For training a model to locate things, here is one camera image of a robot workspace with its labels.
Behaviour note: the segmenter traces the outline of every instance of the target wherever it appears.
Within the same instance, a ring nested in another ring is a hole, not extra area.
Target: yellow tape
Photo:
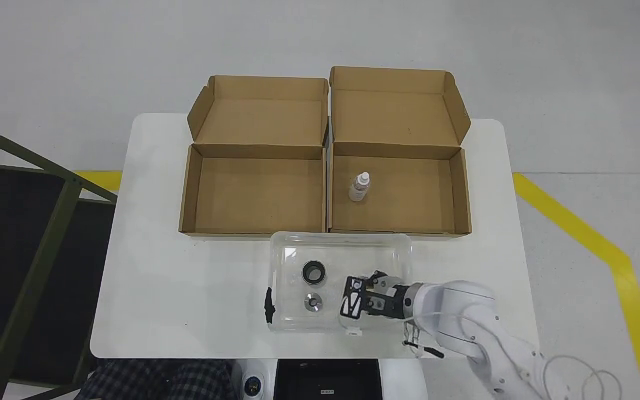
[[[640,287],[631,259],[522,174],[513,174],[516,193],[609,265],[640,368]]]
[[[74,171],[84,179],[95,183],[107,190],[120,190],[122,171]]]

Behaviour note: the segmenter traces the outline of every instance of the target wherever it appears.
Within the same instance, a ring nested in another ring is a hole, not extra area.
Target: open cardboard box
[[[460,144],[471,120],[453,75],[333,67],[329,82],[329,230],[470,233]],[[371,186],[353,202],[349,186],[364,171]]]
[[[187,117],[180,232],[326,231],[328,91],[321,78],[212,76]]]

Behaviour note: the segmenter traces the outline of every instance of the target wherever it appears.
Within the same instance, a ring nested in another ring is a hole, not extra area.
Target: white table
[[[271,332],[263,308],[269,241],[178,232],[190,143],[185,114],[143,114],[133,123],[91,337],[93,354],[413,357],[401,345],[401,334]],[[509,332],[537,346],[504,129],[497,121],[473,120],[463,147],[473,233],[455,239],[414,237],[414,279],[466,279],[491,287]],[[427,338],[421,335],[425,343]]]

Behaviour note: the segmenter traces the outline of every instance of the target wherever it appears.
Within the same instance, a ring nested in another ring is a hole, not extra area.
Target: transparent plastic bin
[[[320,261],[326,276],[319,285],[302,277],[308,261]],[[274,331],[345,331],[380,325],[381,317],[365,313],[359,320],[340,317],[347,276],[371,276],[376,270],[411,282],[411,239],[403,234],[340,234],[277,232],[271,237],[269,287],[275,306]],[[305,307],[307,294],[317,293],[322,308]]]

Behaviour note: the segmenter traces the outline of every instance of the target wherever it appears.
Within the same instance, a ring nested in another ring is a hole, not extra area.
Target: white device
[[[573,398],[570,388],[547,370],[539,349],[504,330],[493,292],[482,285],[454,281],[407,286],[379,271],[370,278],[348,277],[340,315],[358,319],[361,312],[405,320],[443,348],[467,356],[496,399]]]
[[[278,360],[236,360],[231,380],[241,400],[273,398]]]

